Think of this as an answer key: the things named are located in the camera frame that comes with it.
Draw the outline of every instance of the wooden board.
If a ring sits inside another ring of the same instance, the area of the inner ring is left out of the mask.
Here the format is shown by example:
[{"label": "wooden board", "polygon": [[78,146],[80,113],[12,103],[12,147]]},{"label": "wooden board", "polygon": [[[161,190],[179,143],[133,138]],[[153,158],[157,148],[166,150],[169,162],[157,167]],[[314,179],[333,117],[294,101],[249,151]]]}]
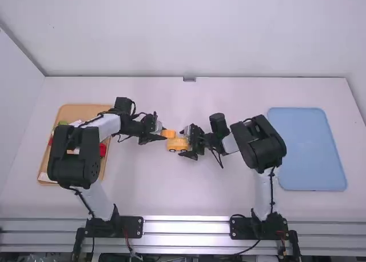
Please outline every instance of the wooden board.
[{"label": "wooden board", "polygon": [[[57,116],[55,119],[55,123],[50,131],[50,136],[51,136],[52,130],[57,126],[57,123],[60,121],[66,121],[68,124],[72,123],[76,120],[87,121],[87,120],[95,117],[99,112],[109,110],[111,107],[112,106],[110,106],[110,105],[95,105],[95,104],[66,104],[66,105],[63,105],[58,110],[58,113],[57,113]],[[106,164],[107,156],[108,156],[109,142],[110,142],[110,137],[102,142],[103,144],[106,145],[107,151],[106,151],[105,157],[101,159],[101,171],[99,173],[100,180],[103,180],[103,177],[104,177],[105,164]],[[42,160],[41,166],[38,171],[37,181],[41,185],[57,185],[57,183],[45,181],[48,179],[47,164],[48,164],[48,159],[50,156],[50,149],[51,149],[50,146],[46,147],[46,151],[45,151],[45,154],[43,155],[43,160]]]}]

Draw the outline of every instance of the aluminum rail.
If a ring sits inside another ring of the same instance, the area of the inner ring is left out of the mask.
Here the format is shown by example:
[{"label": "aluminum rail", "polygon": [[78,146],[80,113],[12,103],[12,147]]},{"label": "aluminum rail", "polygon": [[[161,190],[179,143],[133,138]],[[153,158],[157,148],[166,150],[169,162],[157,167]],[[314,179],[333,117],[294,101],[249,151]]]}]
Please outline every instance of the aluminum rail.
[{"label": "aluminum rail", "polygon": [[[130,239],[139,253],[221,254],[242,251],[255,240],[231,240],[225,216],[144,216],[144,235]],[[0,252],[71,252],[84,219],[0,219]],[[288,221],[303,255],[366,256],[366,222]],[[128,253],[124,239],[96,239],[95,253]],[[275,241],[261,241],[245,255],[276,255]],[[85,239],[83,252],[90,252]]]}]

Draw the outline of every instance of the yellow toy car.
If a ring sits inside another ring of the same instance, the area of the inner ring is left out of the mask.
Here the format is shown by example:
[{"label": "yellow toy car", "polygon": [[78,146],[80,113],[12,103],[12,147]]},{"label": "yellow toy car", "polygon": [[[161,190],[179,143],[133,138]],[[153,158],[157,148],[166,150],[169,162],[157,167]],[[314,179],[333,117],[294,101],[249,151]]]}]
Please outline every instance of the yellow toy car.
[{"label": "yellow toy car", "polygon": [[166,137],[168,140],[166,142],[166,148],[170,152],[186,152],[188,150],[189,144],[188,139],[185,137],[177,137],[175,130],[164,129],[160,135]]}]

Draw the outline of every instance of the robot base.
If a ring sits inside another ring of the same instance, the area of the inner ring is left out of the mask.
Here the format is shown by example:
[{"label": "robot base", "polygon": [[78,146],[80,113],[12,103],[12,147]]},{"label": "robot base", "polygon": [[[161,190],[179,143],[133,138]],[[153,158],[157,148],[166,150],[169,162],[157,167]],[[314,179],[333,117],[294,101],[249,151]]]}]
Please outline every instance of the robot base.
[{"label": "robot base", "polygon": [[86,221],[85,237],[141,238],[144,218],[141,216],[120,216],[116,205],[109,221],[92,218]]},{"label": "robot base", "polygon": [[253,212],[252,217],[233,215],[230,237],[232,240],[288,240],[287,220],[278,213],[269,214],[265,221],[260,221]]}]

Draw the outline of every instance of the light blue pad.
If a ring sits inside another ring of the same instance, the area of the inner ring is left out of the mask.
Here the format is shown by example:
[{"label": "light blue pad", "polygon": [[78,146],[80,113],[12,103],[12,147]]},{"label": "light blue pad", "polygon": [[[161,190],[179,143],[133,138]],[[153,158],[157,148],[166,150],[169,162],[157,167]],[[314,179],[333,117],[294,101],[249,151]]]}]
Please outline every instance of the light blue pad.
[{"label": "light blue pad", "polygon": [[333,191],[346,189],[347,180],[323,110],[271,108],[268,120],[287,146],[287,155],[279,172],[282,188]]}]

